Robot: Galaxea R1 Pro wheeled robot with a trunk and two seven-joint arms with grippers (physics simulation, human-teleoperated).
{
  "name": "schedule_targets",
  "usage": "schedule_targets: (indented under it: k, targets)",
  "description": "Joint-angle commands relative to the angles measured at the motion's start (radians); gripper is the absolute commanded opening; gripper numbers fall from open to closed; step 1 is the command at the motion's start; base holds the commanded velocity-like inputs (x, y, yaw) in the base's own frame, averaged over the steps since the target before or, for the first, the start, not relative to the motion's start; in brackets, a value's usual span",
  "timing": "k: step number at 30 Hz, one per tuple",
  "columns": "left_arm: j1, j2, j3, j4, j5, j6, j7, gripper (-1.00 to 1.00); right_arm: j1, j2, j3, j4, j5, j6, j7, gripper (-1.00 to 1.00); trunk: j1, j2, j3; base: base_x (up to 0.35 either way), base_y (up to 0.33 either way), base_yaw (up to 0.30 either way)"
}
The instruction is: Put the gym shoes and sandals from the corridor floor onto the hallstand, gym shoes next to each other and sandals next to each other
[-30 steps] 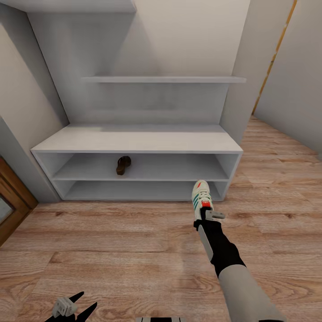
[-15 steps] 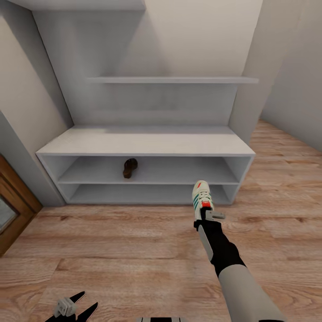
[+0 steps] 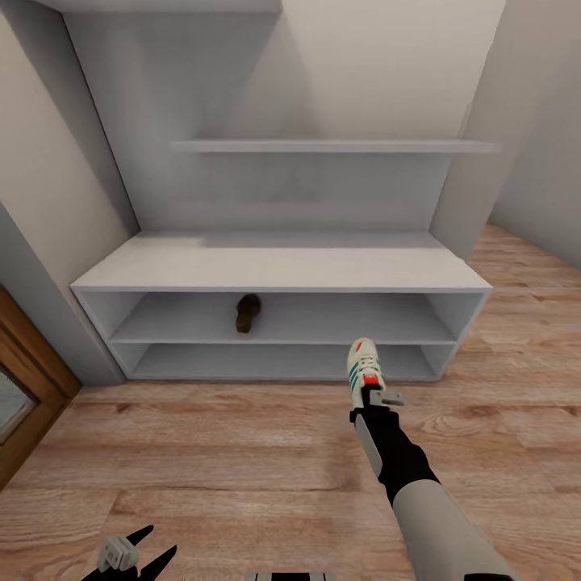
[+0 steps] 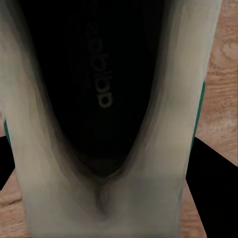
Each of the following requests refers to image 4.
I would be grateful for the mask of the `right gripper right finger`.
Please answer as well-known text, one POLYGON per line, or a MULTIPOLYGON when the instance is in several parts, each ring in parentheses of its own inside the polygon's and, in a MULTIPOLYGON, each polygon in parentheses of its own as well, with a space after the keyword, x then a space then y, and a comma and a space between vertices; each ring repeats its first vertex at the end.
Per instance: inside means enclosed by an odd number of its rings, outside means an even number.
POLYGON ((208 238, 238 238, 238 167, 194 138, 186 181, 208 238))

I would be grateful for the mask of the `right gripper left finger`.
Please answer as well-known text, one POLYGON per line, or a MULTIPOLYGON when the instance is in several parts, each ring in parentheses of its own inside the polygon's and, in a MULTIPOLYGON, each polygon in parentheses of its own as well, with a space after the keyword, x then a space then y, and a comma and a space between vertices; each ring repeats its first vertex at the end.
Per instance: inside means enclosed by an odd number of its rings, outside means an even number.
POLYGON ((7 136, 0 137, 0 191, 15 169, 13 153, 7 136))

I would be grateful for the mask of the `gym shoe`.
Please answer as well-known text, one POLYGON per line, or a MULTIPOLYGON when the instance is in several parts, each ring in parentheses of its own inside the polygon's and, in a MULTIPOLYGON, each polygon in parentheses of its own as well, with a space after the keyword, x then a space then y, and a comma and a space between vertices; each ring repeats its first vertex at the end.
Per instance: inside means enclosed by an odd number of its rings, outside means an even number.
POLYGON ((0 0, 0 111, 30 238, 179 238, 222 0, 0 0))

